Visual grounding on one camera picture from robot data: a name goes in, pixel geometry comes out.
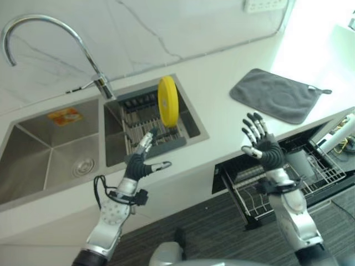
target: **sink drain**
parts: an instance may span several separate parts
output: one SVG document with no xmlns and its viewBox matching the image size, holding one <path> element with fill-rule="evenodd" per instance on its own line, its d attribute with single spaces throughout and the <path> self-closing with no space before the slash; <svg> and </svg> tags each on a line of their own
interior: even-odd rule
<svg viewBox="0 0 355 266">
<path fill-rule="evenodd" d="M 95 166 L 95 161 L 92 158 L 85 158 L 83 160 L 77 161 L 72 169 L 73 176 L 82 177 L 87 175 L 92 171 Z"/>
</svg>

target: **white tube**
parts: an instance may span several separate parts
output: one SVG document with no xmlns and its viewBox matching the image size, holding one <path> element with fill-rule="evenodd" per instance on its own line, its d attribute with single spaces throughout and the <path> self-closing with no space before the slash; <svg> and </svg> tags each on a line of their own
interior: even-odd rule
<svg viewBox="0 0 355 266">
<path fill-rule="evenodd" d="M 351 135 L 352 133 L 355 133 L 355 115 L 349 114 L 348 117 L 349 120 L 346 122 L 346 124 L 337 132 L 335 132 L 334 135 L 332 135 L 330 138 L 324 137 L 318 142 L 319 144 L 321 143 L 320 145 L 318 145 L 322 149 L 322 151 L 328 153 L 347 136 Z"/>
</svg>

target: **faucet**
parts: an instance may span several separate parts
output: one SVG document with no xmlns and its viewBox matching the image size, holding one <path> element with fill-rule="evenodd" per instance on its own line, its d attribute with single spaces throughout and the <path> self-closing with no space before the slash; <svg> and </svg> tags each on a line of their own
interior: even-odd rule
<svg viewBox="0 0 355 266">
<path fill-rule="evenodd" d="M 106 99 L 106 100 L 114 100 L 115 96 L 113 94 L 111 85 L 109 83 L 109 81 L 107 80 L 106 76 L 104 75 L 104 73 L 102 73 L 102 71 L 99 69 L 98 65 L 96 64 L 96 62 L 94 61 L 94 59 L 92 58 L 92 56 L 89 53 L 89 50 L 87 48 L 87 46 L 84 44 L 83 40 L 81 39 L 81 37 L 79 36 L 78 33 L 76 33 L 76 31 L 74 31 L 70 26 L 68 26 L 67 24 L 65 24 L 64 22 L 56 19 L 56 18 L 52 18 L 50 16 L 47 15 L 42 15 L 42 14 L 26 14 L 26 15 L 22 15 L 19 17 L 16 17 L 14 19 L 12 19 L 11 21 L 9 21 L 5 27 L 3 28 L 3 30 L 1 31 L 1 48 L 3 50 L 4 56 L 7 60 L 7 62 L 11 65 L 11 66 L 15 66 L 17 63 L 12 55 L 12 53 L 10 52 L 10 48 L 9 48 L 9 40 L 10 40 L 10 36 L 13 32 L 13 30 L 18 27 L 21 24 L 24 24 L 26 22 L 30 22 L 30 21 L 44 21 L 44 22 L 48 22 L 54 25 L 57 25 L 59 27 L 61 27 L 62 29 L 64 29 L 66 32 L 68 32 L 74 39 L 75 41 L 78 43 L 78 45 L 80 46 L 81 50 L 83 51 L 83 53 L 85 54 L 86 58 L 89 60 L 91 66 L 93 67 L 93 69 L 95 70 L 96 74 L 92 77 L 92 81 L 85 85 L 80 87 L 79 89 L 74 89 L 71 91 L 67 91 L 66 93 L 71 93 L 80 89 L 85 89 L 88 86 L 90 86 L 91 84 L 95 84 L 98 89 L 100 90 L 102 96 Z"/>
</svg>

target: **robotic arm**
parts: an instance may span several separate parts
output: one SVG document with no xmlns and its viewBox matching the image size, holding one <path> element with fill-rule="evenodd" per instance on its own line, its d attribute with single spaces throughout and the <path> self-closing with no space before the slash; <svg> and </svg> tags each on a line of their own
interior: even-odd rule
<svg viewBox="0 0 355 266">
<path fill-rule="evenodd" d="M 338 266 L 325 249 L 323 238 L 307 212 L 306 199 L 298 183 L 291 180 L 283 169 L 285 157 L 275 137 L 268 133 L 258 113 L 247 114 L 247 117 L 251 122 L 244 119 L 248 129 L 243 128 L 242 131 L 252 146 L 243 146 L 242 151 L 258 159 L 265 169 L 266 178 L 260 184 L 261 192 L 268 194 L 279 228 L 300 265 Z"/>
<path fill-rule="evenodd" d="M 147 192 L 136 193 L 138 181 L 153 172 L 171 166 L 171 162 L 145 165 L 144 160 L 149 152 L 156 130 L 148 132 L 137 146 L 130 158 L 124 177 L 115 191 L 110 191 L 108 199 L 99 203 L 100 218 L 85 246 L 73 262 L 73 266 L 105 266 L 116 248 L 124 222 L 132 213 L 134 204 L 144 205 L 148 199 Z"/>
</svg>

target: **marble backsplash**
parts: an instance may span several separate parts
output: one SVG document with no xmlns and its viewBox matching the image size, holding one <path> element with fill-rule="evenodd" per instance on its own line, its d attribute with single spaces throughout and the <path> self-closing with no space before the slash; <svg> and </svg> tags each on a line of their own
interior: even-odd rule
<svg viewBox="0 0 355 266">
<path fill-rule="evenodd" d="M 46 14 L 79 33 L 109 79 L 208 54 L 276 32 L 283 10 L 247 14 L 243 0 L 5 0 L 0 28 L 26 13 Z M 18 27 L 18 62 L 0 57 L 0 115 L 90 81 L 93 69 L 74 39 L 44 22 Z"/>
</svg>

